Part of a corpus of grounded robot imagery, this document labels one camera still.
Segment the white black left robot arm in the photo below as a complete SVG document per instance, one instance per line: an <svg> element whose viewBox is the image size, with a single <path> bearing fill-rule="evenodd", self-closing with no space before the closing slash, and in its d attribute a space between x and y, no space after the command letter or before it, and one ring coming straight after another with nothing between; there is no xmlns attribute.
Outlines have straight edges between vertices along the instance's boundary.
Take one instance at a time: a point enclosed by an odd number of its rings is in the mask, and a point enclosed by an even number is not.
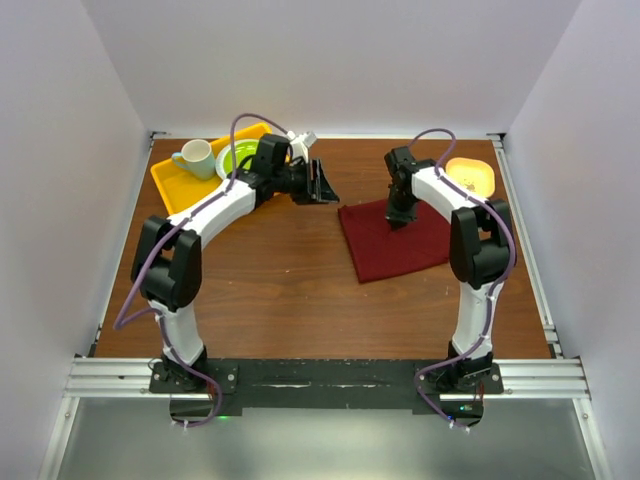
<svg viewBox="0 0 640 480"><path fill-rule="evenodd" d="M194 307L207 245L276 194L285 194L298 205L338 202L320 159L309 155L316 140L312 132L267 133L213 193L178 214L151 216L144 222L132 280L161 330L162 380L185 392L212 387Z"/></svg>

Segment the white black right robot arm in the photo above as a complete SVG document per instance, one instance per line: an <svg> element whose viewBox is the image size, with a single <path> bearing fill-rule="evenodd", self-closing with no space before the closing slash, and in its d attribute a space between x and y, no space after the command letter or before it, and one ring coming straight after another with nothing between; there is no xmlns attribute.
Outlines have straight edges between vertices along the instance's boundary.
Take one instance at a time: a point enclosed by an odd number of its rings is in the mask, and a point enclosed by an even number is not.
<svg viewBox="0 0 640 480"><path fill-rule="evenodd" d="M440 164L418 161L407 147L384 157L391 177L385 218L393 230L417 219L417 205L432 207L450 226L449 263L460 283L456 329L448 358L417 374L439 392L469 392L493 363L497 301L516 262L509 205L463 189Z"/></svg>

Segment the dark red cloth napkin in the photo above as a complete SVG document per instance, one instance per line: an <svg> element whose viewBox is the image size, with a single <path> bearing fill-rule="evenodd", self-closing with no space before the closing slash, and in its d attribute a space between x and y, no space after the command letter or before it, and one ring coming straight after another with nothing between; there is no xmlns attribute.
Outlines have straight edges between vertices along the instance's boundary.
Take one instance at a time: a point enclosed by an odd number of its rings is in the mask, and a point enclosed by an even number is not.
<svg viewBox="0 0 640 480"><path fill-rule="evenodd" d="M449 260L450 224L434 208L420 202L417 219L392 230L378 200L338 209L358 281L369 283L445 264Z"/></svg>

